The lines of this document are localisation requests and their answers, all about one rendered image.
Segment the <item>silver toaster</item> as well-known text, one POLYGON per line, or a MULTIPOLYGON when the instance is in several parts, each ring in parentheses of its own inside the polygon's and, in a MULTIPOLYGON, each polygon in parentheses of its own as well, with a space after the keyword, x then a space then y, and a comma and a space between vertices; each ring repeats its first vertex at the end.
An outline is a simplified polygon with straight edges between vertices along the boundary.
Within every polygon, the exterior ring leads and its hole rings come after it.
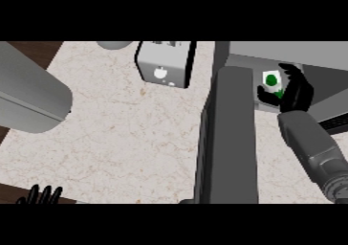
POLYGON ((186 89, 190 86, 196 41, 143 41, 135 62, 143 80, 186 89))

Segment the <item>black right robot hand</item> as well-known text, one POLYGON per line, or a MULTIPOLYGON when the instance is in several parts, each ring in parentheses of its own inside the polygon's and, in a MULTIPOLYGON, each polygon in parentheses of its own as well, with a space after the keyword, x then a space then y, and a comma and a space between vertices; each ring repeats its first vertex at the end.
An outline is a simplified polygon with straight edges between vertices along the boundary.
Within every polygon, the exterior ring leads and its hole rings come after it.
POLYGON ((314 98, 314 87, 310 84, 301 69, 289 63, 280 63, 279 66, 289 76, 289 85, 280 99, 271 94, 263 85, 258 86, 260 101, 279 106, 280 112, 308 111, 314 98))

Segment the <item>grey microwave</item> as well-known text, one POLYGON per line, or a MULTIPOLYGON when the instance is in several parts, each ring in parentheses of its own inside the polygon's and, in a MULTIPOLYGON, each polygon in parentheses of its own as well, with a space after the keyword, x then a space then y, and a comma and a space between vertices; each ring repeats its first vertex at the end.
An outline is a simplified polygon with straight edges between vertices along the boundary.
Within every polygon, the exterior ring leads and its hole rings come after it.
POLYGON ((234 55, 230 42, 215 42, 215 65, 249 68, 254 89, 267 85, 266 72, 279 72, 283 98, 292 105, 308 103, 308 113, 332 135, 348 132, 348 71, 316 66, 297 66, 280 61, 234 55))

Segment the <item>dark grey microwave door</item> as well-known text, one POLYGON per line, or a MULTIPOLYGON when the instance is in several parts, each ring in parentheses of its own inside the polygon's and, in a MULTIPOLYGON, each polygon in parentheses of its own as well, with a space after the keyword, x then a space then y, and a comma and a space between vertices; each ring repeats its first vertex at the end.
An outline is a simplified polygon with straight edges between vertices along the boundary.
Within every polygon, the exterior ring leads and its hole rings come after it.
POLYGON ((258 204, 254 72, 223 67, 202 115, 195 197, 181 204, 258 204))

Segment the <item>white green milk carton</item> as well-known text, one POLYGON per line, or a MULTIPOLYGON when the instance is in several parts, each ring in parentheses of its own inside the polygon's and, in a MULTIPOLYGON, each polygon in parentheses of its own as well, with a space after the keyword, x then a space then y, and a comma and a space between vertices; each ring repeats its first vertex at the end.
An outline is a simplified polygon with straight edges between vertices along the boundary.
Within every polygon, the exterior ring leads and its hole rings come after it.
POLYGON ((264 71, 264 86, 266 90, 282 99, 286 86, 283 85, 282 74, 279 70, 264 71))

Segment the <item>large grey cylinder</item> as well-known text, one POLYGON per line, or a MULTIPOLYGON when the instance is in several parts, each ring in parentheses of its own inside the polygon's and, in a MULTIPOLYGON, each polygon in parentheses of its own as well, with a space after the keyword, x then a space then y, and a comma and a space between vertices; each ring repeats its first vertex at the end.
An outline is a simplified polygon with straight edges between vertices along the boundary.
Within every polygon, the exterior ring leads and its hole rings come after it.
POLYGON ((72 107, 69 86, 0 41, 0 126, 44 133, 66 121, 72 107))

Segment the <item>grey round object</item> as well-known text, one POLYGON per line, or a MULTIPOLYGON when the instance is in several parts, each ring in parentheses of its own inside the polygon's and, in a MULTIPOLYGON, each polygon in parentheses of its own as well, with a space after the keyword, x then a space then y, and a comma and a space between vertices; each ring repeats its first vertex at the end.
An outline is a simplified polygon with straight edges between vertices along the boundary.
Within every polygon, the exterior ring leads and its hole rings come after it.
POLYGON ((107 50, 121 50, 131 45, 131 41, 99 41, 99 45, 107 50))

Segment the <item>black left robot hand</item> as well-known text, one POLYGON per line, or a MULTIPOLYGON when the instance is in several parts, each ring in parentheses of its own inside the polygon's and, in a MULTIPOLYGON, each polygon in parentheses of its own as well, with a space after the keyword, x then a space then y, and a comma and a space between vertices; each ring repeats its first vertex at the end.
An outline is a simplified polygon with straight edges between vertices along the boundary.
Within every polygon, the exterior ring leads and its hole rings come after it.
POLYGON ((39 185, 35 185, 29 191, 28 196, 22 196, 17 199, 17 203, 22 205, 47 205, 57 204, 62 197, 63 188, 57 187, 56 189, 51 186, 47 186, 44 191, 41 191, 39 185))

